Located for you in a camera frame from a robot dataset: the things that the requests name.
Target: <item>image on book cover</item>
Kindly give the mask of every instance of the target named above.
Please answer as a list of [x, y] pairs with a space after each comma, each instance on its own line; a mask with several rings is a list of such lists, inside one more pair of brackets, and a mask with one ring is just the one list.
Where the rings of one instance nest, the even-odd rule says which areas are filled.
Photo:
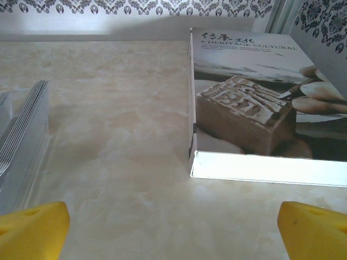
[[193, 31], [197, 149], [347, 161], [347, 101], [287, 35]]

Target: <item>marble countertop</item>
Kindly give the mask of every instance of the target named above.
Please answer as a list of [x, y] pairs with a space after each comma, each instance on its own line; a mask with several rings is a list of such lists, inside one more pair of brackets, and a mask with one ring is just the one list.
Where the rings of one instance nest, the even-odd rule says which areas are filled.
[[50, 81], [34, 205], [66, 202], [61, 259], [288, 259], [283, 201], [347, 189], [189, 177], [187, 42], [2, 42], [0, 92]]

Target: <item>book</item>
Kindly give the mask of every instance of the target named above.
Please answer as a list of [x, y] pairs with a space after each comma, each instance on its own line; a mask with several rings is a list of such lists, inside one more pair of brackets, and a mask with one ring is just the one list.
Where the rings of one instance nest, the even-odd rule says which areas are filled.
[[192, 28], [196, 178], [347, 186], [347, 100], [289, 35]]

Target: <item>wallpaper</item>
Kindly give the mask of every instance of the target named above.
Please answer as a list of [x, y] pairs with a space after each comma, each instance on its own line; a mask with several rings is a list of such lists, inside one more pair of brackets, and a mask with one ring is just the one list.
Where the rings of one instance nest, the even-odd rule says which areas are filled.
[[275, 0], [0, 0], [0, 12], [264, 18]]
[[327, 47], [335, 43], [335, 52], [341, 53], [347, 45], [347, 1], [305, 1], [294, 25]]

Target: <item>yellow object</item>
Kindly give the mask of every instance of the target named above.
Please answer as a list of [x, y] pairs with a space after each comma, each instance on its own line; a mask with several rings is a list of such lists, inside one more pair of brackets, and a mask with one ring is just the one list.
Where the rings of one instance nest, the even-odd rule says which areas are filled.
[[0, 260], [57, 260], [69, 223], [64, 202], [0, 216]]
[[283, 202], [277, 222], [291, 260], [347, 259], [347, 214]]

